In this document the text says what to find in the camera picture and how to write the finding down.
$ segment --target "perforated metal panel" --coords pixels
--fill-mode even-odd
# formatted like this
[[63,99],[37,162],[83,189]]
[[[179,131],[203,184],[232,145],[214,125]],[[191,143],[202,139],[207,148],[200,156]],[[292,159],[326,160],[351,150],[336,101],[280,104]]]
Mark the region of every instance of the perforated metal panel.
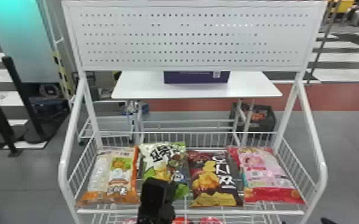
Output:
[[85,70],[300,70],[318,1],[65,1]]

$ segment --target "purple box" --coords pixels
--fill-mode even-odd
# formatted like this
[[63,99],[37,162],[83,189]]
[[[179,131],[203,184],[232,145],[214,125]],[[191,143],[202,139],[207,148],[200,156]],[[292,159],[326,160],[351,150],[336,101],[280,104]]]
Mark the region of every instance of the purple box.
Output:
[[164,83],[227,83],[230,71],[164,71]]

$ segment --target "chip bag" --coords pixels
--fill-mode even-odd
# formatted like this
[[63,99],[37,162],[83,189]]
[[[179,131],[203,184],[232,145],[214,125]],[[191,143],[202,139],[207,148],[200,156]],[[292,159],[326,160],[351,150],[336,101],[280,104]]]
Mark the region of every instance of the chip bag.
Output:
[[228,147],[228,153],[240,168],[245,202],[304,201],[268,147]]
[[186,157],[185,142],[145,143],[139,146],[143,160],[143,180],[156,178],[178,183],[174,199],[188,194],[189,187],[185,182],[181,168]]
[[77,206],[138,203],[137,159],[138,150],[136,148],[99,150],[87,192],[77,202]]
[[188,151],[194,200],[191,207],[242,206],[226,152]]

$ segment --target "white tabletop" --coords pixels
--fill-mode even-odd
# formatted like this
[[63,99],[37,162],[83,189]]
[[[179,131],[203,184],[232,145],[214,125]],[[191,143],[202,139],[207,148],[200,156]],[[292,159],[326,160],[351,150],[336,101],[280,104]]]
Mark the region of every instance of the white tabletop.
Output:
[[165,84],[163,71],[123,71],[113,99],[200,99],[281,97],[259,71],[232,71],[228,83]]

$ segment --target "yellow warning tape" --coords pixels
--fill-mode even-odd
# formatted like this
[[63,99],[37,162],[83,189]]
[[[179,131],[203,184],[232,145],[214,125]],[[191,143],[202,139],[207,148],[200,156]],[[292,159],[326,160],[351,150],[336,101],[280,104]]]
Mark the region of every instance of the yellow warning tape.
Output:
[[60,79],[59,84],[60,88],[63,91],[65,99],[71,99],[74,95],[73,81],[71,76],[68,76],[66,69],[64,68],[64,63],[61,60],[61,55],[57,52],[53,52],[54,63],[58,68],[58,78]]

